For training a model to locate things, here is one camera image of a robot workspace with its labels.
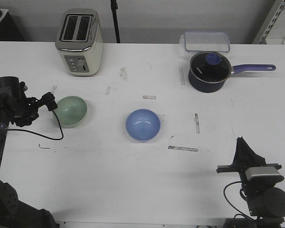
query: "blue bowl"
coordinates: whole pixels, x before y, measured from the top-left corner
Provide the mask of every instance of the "blue bowl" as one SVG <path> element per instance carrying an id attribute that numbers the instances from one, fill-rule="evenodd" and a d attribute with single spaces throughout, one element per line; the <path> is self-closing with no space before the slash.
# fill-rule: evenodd
<path id="1" fill-rule="evenodd" d="M 146 141 L 157 135 L 161 122 L 151 110 L 138 109 L 128 116 L 125 127 L 133 138 Z"/>

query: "white wall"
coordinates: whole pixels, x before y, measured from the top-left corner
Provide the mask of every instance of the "white wall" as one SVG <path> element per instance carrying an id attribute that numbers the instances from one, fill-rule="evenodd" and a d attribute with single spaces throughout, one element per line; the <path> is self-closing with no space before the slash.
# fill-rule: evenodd
<path id="1" fill-rule="evenodd" d="M 123 43 L 178 43 L 186 30 L 225 31 L 231 43 L 251 43 L 274 0 L 117 0 Z M 115 42 L 110 0 L 0 0 L 26 40 L 55 41 L 63 13 L 92 8 L 105 42 Z"/>

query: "saucepan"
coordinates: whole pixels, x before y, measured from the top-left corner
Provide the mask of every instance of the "saucepan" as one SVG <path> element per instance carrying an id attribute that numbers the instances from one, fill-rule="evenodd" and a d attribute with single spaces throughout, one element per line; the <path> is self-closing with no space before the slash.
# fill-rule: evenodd
<path id="1" fill-rule="evenodd" d="M 223 55 L 203 51 L 194 55 L 190 61 L 189 81 L 197 90 L 212 93 L 219 90 L 232 75 L 243 71 L 273 71 L 275 65 L 243 64 L 231 66 Z"/>

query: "black pole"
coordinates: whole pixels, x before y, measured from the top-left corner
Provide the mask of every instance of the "black pole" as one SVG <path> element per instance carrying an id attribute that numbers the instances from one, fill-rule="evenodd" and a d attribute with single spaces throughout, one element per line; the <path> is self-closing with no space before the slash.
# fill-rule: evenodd
<path id="1" fill-rule="evenodd" d="M 111 10 L 113 15 L 113 22 L 114 22 L 114 28 L 115 28 L 115 35 L 116 35 L 116 42 L 120 43 L 119 38 L 119 29 L 118 29 L 118 22 L 117 22 L 117 15 L 116 10 L 118 9 L 116 0 L 111 0 Z"/>

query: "purple handle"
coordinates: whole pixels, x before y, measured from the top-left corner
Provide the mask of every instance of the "purple handle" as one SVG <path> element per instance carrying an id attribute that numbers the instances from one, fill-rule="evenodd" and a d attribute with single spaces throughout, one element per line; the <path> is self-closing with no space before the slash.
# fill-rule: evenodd
<path id="1" fill-rule="evenodd" d="M 273 71 L 275 70 L 275 65 L 268 65 L 268 64 L 243 64 L 233 66 L 233 73 L 237 74 L 247 70 L 263 70 L 263 71 Z"/>

